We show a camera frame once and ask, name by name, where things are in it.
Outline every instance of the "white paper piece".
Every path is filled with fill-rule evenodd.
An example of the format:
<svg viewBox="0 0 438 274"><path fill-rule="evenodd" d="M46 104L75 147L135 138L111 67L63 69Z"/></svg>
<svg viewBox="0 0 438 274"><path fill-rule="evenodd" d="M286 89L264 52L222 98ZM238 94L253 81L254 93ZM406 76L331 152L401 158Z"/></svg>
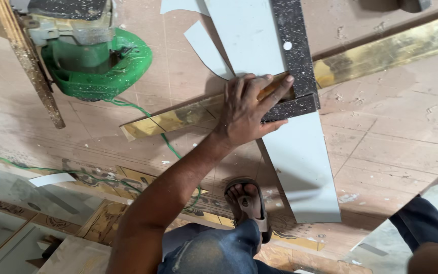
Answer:
<svg viewBox="0 0 438 274"><path fill-rule="evenodd" d="M237 76L287 71L270 0L207 0L229 62Z"/></svg>
<svg viewBox="0 0 438 274"><path fill-rule="evenodd" d="M184 35L204 65L212 72L226 80L234 78L234 74L200 21L195 22Z"/></svg>
<svg viewBox="0 0 438 274"><path fill-rule="evenodd" d="M171 10L190 10L210 16L204 0L161 0L160 14Z"/></svg>
<svg viewBox="0 0 438 274"><path fill-rule="evenodd" d="M263 142L297 223L340 222L319 113L290 118Z"/></svg>
<svg viewBox="0 0 438 274"><path fill-rule="evenodd" d="M55 184L55 183L62 183L62 182L75 182L76 179L74 179L68 173L57 173L57 174L50 174L50 175L45 175L45 176L40 176L37 178L29 179L29 181L30 181L30 183L39 187L39 186Z"/></svg>

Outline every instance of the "hand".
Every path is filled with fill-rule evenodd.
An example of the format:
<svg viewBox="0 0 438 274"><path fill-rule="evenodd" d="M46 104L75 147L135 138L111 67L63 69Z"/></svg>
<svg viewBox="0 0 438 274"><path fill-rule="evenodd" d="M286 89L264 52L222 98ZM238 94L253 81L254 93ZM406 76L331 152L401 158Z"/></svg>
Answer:
<svg viewBox="0 0 438 274"><path fill-rule="evenodd" d="M288 120L261 123L261 118L291 88L294 78L291 75L287 76L276 90L258 101L260 90L266 88L272 81L273 76L270 74L256 77L251 73L231 79L225 86L221 119L213 133L234 148L259 139L288 123Z"/></svg>

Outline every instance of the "blue jeans leg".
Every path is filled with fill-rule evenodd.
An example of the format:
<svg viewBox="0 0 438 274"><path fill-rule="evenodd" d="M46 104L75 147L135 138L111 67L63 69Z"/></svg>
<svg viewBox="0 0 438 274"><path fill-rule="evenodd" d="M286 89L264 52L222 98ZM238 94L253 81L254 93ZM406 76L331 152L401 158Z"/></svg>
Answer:
<svg viewBox="0 0 438 274"><path fill-rule="evenodd" d="M423 243L438 243L438 210L420 196L390 217L390 221L412 252Z"/></svg>
<svg viewBox="0 0 438 274"><path fill-rule="evenodd" d="M258 225L251 219L233 230L203 231L166 254L158 273L291 273L253 259L259 237Z"/></svg>

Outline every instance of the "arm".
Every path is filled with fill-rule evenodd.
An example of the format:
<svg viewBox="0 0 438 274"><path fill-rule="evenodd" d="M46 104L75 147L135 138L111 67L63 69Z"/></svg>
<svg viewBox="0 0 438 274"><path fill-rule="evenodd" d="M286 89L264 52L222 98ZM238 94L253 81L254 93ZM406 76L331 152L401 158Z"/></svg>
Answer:
<svg viewBox="0 0 438 274"><path fill-rule="evenodd" d="M278 129L287 120L261 124L261 118L293 84L288 76L262 101L259 91L273 77L247 74L225 86L217 127L191 152L161 174L128 208L119 223L107 273L156 273L161 239L202 179L236 147Z"/></svg>

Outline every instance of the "sandal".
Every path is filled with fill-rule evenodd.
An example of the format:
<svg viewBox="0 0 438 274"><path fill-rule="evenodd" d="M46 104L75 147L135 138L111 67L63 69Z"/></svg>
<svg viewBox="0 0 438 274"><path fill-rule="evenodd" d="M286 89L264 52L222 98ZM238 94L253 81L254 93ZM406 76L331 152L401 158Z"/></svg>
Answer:
<svg viewBox="0 0 438 274"><path fill-rule="evenodd" d="M246 214L248 216L248 218L253 219L254 221L256 221L256 224L258 224L258 228L259 228L259 232L261 232L261 235L263 236L263 244L266 244L270 241L271 239L271 233L272 233L272 229L271 229L271 225L268 222L268 218L266 215L266 209L265 209L265 203L263 201L263 195L261 194L261 190L259 188L258 183L256 183L255 180L253 180L252 178L249 177L241 177L241 178L235 178L233 180L231 180L227 186L226 189L224 190L224 196L227 195L227 191L235 185L246 185L246 184L252 184L254 186L256 186L256 188L258 189L258 194L259 194L259 199L260 199L260 203L261 203L261 218L255 218L254 214L253 214L253 202L252 202L252 198L251 196L241 196L238 198L238 204L240 206L240 209L243 211L244 214ZM238 219L235 218L234 219L234 227L238 226Z"/></svg>

